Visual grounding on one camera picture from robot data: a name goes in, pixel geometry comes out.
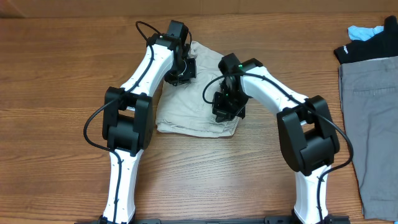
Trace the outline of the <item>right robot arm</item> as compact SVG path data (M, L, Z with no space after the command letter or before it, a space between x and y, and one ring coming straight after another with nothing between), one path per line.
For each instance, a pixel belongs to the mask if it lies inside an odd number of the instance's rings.
M327 102L291 90L254 58L240 62L229 54L218 68L221 90L212 101L216 122L243 118L248 99L257 100L276 116L280 151L295 172L292 216L267 218L267 223L338 223L326 208L327 171L340 150Z

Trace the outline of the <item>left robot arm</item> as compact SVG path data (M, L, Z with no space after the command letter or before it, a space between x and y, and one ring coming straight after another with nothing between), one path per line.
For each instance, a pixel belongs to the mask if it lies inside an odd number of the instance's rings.
M134 201L139 161L154 128L153 95L165 81L173 86L196 77L195 59L188 56L192 35L179 21L167 32L146 37L146 54L121 87L104 96L102 136L111 161L108 201L99 223L134 223Z

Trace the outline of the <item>beige shorts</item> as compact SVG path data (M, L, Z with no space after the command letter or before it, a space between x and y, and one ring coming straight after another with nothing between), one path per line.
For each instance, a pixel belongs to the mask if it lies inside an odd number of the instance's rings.
M155 116L157 130L201 138L232 136L239 118L217 123L212 106L206 103L220 91L220 81L211 84L202 96L206 85L221 76L218 63L223 56L196 41L188 55L196 61L197 77L179 86L164 82Z

